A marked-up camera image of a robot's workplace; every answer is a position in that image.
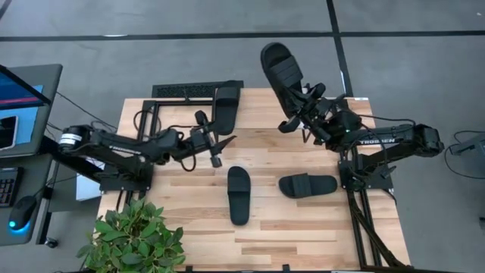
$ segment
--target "black keyboard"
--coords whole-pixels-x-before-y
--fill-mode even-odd
[[[22,168],[0,168],[0,208],[14,205]]]

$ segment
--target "wooden table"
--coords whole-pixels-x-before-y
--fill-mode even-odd
[[[126,99],[118,133],[136,138],[133,116],[144,99]],[[358,114],[370,115],[367,99],[348,99]],[[195,124],[194,113],[210,106],[162,106],[163,127]],[[183,227],[184,265],[194,270],[292,270],[358,269],[354,235],[346,192],[304,199],[286,198],[277,186],[282,176],[325,174],[337,177],[337,153],[312,140],[302,142],[302,133],[282,134],[278,124],[285,119],[271,89],[242,89],[236,129],[237,138],[220,155],[223,167],[212,168],[208,152],[197,155],[197,168],[185,172],[179,163],[155,166],[152,189],[146,198],[164,207],[169,228]],[[374,121],[364,118],[369,126]],[[379,146],[366,146],[363,153]],[[192,159],[185,162],[190,167]],[[231,224],[227,200],[227,170],[245,168],[252,183],[249,223]],[[119,192],[102,197],[99,215],[114,209]],[[409,263],[394,201],[382,190],[368,191],[374,225],[384,243],[404,263]],[[368,262],[371,251],[363,233]]]

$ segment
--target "potted plant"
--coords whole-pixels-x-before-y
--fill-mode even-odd
[[[168,230],[163,210],[145,204],[143,198],[132,200],[121,213],[107,211],[77,257],[85,256],[85,266],[100,273],[174,273],[174,266],[185,261],[180,242],[183,229]]]

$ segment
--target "computer mouse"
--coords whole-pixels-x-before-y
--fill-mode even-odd
[[[35,196],[24,196],[12,207],[8,226],[18,231],[29,222],[33,210],[36,208],[37,199]]]

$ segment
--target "black slipper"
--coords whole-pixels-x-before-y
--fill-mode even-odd
[[[212,105],[215,133],[227,136],[233,132],[240,95],[241,89],[235,80],[228,80],[217,89]]]
[[[241,167],[231,167],[227,173],[227,195],[229,196],[230,221],[244,225],[249,221],[251,201],[251,179]]]
[[[302,93],[301,80],[303,78],[295,57],[291,55],[286,46],[272,42],[261,50],[261,65],[271,88],[280,101],[283,112],[287,118],[291,118],[295,114],[293,112],[296,111],[296,105],[290,99],[289,89]]]
[[[336,191],[336,179],[330,175],[296,174],[282,177],[279,185],[286,197],[295,199]]]

